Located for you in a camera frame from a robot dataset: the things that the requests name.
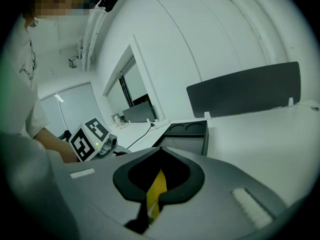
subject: hand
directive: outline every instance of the hand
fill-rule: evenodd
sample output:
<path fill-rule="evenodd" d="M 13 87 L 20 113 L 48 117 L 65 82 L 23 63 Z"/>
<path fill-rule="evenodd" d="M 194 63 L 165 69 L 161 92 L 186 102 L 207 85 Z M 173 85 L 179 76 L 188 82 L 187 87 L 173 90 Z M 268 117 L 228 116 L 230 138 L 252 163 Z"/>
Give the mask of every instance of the hand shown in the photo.
<path fill-rule="evenodd" d="M 54 136 L 46 128 L 43 128 L 33 138 L 40 142 L 46 150 L 54 150 L 60 153 L 62 160 L 66 164 L 76 163 L 77 156 L 68 142 L 65 142 Z"/>

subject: black opening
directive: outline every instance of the black opening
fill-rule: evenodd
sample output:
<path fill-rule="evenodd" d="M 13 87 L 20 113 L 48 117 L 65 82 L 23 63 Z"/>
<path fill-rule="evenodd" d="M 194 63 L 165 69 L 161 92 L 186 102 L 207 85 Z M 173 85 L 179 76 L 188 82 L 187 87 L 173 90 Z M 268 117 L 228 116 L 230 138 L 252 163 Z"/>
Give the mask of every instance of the black opening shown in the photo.
<path fill-rule="evenodd" d="M 205 174 L 195 162 L 166 147 L 154 148 L 147 154 L 119 167 L 113 174 L 113 183 L 129 201 L 141 203 L 136 218 L 125 226 L 139 234 L 149 227 L 147 192 L 162 170 L 167 192 L 160 194 L 160 211 L 165 205 L 181 204 L 191 199 L 203 186 Z"/>

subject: yellow object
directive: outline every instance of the yellow object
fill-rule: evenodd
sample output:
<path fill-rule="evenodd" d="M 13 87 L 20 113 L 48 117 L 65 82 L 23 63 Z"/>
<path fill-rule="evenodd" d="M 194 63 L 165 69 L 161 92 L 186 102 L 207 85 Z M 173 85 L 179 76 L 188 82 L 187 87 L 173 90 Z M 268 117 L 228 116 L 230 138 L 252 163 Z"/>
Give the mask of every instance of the yellow object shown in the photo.
<path fill-rule="evenodd" d="M 160 169 L 158 175 L 156 176 L 154 182 L 146 193 L 146 210 L 149 211 L 155 203 L 152 210 L 152 218 L 155 220 L 159 213 L 158 198 L 159 195 L 167 192 L 167 182 L 163 171 Z"/>

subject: white desk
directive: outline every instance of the white desk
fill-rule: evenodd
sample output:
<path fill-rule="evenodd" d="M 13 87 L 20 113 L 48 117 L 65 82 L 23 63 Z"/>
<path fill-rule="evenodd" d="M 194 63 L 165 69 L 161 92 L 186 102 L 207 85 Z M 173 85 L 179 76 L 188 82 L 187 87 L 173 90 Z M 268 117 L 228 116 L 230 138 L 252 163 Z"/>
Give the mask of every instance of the white desk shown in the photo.
<path fill-rule="evenodd" d="M 152 147 L 153 144 L 155 144 L 157 140 L 165 133 L 169 126 L 170 124 L 152 130 L 141 139 L 139 138 L 143 136 L 150 127 L 150 124 L 147 122 L 133 122 L 131 124 L 127 124 L 124 129 L 111 126 L 110 129 L 111 133 L 117 136 L 118 144 L 124 148 L 129 147 L 132 143 L 139 139 L 129 148 L 130 151 L 135 152 Z"/>
<path fill-rule="evenodd" d="M 305 105 L 319 106 L 315 102 Z M 179 120 L 172 123 L 200 121 Z M 169 125 L 149 132 L 130 150 L 150 148 Z M 125 148 L 148 130 L 132 123 L 112 131 Z M 291 205 L 309 193 L 320 169 L 320 112 L 304 105 L 213 118 L 207 156 L 237 166 Z"/>

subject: black cable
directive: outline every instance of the black cable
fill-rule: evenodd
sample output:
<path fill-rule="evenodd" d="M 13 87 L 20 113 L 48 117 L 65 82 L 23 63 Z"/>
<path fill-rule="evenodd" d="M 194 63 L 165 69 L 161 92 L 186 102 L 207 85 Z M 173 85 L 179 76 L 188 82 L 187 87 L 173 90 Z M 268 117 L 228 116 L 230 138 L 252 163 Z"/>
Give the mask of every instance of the black cable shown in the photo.
<path fill-rule="evenodd" d="M 146 131 L 144 135 L 142 135 L 140 138 L 138 138 L 134 143 L 132 143 L 130 146 L 128 146 L 126 149 L 128 150 L 133 144 L 135 144 L 138 140 L 140 140 L 142 137 L 144 137 L 151 129 L 152 126 L 155 126 L 153 123 L 150 124 L 150 128 Z"/>

